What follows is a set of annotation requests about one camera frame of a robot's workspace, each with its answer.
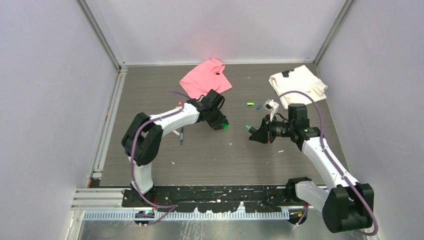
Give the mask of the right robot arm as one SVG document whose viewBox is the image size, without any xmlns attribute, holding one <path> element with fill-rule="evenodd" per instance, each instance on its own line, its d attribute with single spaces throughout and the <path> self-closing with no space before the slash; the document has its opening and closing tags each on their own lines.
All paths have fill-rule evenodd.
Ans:
<svg viewBox="0 0 424 240">
<path fill-rule="evenodd" d="M 340 163 L 318 127 L 311 127 L 305 104 L 288 106 L 288 117 L 278 120 L 279 104 L 269 99 L 264 108 L 269 111 L 259 129 L 249 127 L 249 140 L 269 144 L 275 138 L 290 138 L 318 170 L 327 189 L 320 188 L 308 177 L 291 178 L 285 191 L 293 205 L 306 202 L 322 214 L 332 233 L 367 229 L 373 225 L 374 190 L 360 183 Z"/>
</svg>

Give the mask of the green highlighter cap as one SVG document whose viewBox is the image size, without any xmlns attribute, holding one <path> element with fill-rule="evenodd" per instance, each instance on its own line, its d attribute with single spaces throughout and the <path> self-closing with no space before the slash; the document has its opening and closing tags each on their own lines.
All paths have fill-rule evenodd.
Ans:
<svg viewBox="0 0 424 240">
<path fill-rule="evenodd" d="M 224 130 L 229 128 L 229 124 L 227 124 L 227 123 L 222 123 L 221 126 Z"/>
</svg>

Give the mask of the black green highlighter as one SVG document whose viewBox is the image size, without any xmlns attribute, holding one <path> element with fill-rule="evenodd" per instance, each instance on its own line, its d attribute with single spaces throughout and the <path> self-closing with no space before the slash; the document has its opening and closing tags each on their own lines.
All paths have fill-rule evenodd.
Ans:
<svg viewBox="0 0 424 240">
<path fill-rule="evenodd" d="M 245 127 L 247 128 L 248 132 L 249 132 L 251 135 L 253 135 L 253 134 L 255 134 L 255 133 L 257 132 L 257 130 L 256 130 L 253 126 L 245 125 Z"/>
</svg>

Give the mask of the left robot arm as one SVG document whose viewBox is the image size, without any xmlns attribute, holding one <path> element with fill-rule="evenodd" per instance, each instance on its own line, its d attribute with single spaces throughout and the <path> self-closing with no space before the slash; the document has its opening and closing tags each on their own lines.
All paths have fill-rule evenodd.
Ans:
<svg viewBox="0 0 424 240">
<path fill-rule="evenodd" d="M 138 113 L 127 131 L 121 145 L 130 163 L 131 187 L 136 191 L 134 200 L 142 207 L 154 199 L 152 162 L 157 157 L 162 138 L 188 125 L 205 122 L 213 130 L 229 125 L 221 111 L 225 97 L 211 89 L 199 98 L 190 98 L 169 111 L 147 115 Z"/>
</svg>

